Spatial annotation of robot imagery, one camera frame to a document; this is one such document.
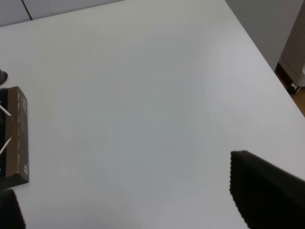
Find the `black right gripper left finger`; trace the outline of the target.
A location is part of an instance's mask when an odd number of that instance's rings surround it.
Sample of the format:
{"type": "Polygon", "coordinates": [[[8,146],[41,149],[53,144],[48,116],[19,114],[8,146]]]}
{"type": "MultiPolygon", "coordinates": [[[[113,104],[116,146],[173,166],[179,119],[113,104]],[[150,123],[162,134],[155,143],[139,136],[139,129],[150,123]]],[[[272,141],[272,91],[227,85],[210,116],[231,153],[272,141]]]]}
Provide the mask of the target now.
{"type": "Polygon", "coordinates": [[[0,228],[26,228],[26,223],[24,221],[16,194],[12,189],[0,191],[0,228]]]}

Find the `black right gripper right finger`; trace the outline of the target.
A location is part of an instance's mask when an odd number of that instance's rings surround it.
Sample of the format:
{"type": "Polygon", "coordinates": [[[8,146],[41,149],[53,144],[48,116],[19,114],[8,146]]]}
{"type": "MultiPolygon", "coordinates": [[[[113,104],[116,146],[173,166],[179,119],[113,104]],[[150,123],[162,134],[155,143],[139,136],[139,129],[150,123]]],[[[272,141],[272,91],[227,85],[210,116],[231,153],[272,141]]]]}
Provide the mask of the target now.
{"type": "Polygon", "coordinates": [[[305,182],[248,151],[231,152],[230,193],[250,229],[303,229],[305,182]]]}

